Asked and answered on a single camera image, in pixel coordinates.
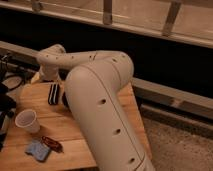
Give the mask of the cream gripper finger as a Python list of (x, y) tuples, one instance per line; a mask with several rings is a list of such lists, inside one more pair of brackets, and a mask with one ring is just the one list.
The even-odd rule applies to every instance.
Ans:
[(34, 74), (34, 76), (31, 78), (30, 83), (31, 83), (31, 84), (35, 84), (35, 83), (39, 83), (39, 82), (40, 82), (40, 75), (39, 75), (38, 72), (36, 72), (36, 73)]

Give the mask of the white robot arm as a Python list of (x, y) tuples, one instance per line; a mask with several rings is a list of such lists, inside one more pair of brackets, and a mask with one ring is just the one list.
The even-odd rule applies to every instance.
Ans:
[(117, 96), (134, 73), (126, 53), (68, 53), (56, 44), (36, 52), (35, 58), (42, 80), (57, 78), (60, 69), (68, 71), (68, 106), (100, 171), (155, 171)]

